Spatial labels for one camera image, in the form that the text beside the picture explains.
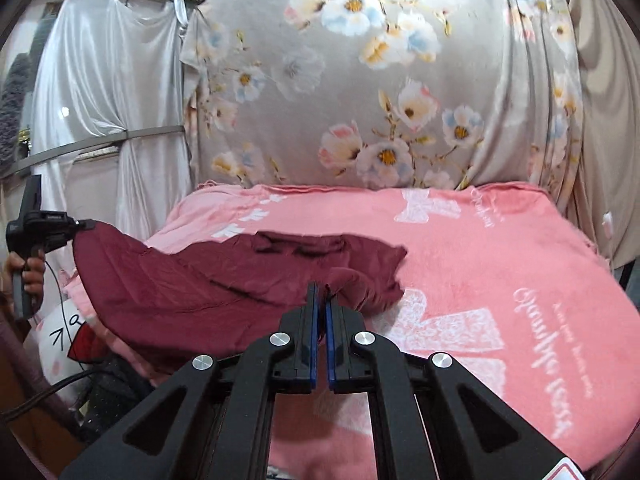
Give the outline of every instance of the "floral fabric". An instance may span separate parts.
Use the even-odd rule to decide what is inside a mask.
[[[201,182],[574,184],[565,0],[207,0],[182,61]]]

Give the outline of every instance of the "person's arm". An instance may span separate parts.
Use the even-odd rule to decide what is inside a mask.
[[[40,251],[37,257],[27,259],[28,270],[24,269],[24,260],[16,253],[10,253],[4,261],[2,268],[2,294],[4,301],[0,301],[0,309],[2,313],[12,324],[16,332],[25,338],[30,330],[27,320],[16,321],[14,319],[14,294],[12,290],[12,272],[14,270],[22,270],[24,278],[24,290],[33,296],[33,311],[37,312],[42,305],[44,296],[44,252]]]

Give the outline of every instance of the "human hand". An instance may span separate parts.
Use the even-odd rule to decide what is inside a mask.
[[[42,305],[44,296],[44,251],[40,250],[38,256],[27,259],[27,270],[24,270],[24,260],[16,253],[10,253],[4,261],[2,269],[2,293],[7,298],[13,313],[13,289],[12,273],[22,271],[24,290],[33,296],[33,311],[37,312]]]

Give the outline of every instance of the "burgundy fabric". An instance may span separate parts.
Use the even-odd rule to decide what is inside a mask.
[[[274,332],[306,300],[309,282],[329,286],[366,316],[400,300],[403,247],[355,235],[241,234],[177,254],[148,248],[98,222],[78,233],[74,256],[102,323],[159,370],[197,354],[237,354]]]

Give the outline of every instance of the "finger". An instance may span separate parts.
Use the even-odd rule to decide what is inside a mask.
[[[29,267],[29,270],[36,270],[37,272],[44,274],[44,262],[39,258],[29,258],[27,260],[27,266]]]
[[[13,270],[20,270],[24,267],[24,260],[16,253],[9,253],[9,256],[4,262],[4,270],[12,272]]]
[[[37,298],[42,297],[42,295],[44,294],[44,287],[41,283],[31,283],[31,285],[25,285],[24,290],[28,294],[36,296]]]
[[[44,275],[36,270],[25,270],[22,278],[25,283],[44,283]]]

